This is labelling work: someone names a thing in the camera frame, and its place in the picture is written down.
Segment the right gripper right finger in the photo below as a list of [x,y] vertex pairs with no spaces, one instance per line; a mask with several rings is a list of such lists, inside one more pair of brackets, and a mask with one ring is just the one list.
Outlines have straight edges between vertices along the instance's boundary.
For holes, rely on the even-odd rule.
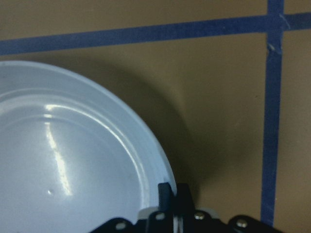
[[175,213],[190,214],[194,212],[194,210],[195,205],[188,184],[178,183],[175,196]]

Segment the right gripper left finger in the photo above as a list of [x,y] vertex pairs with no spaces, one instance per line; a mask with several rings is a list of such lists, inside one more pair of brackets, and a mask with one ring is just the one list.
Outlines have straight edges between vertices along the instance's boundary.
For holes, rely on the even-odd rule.
[[171,186],[169,183],[158,184],[158,210],[167,212],[171,209]]

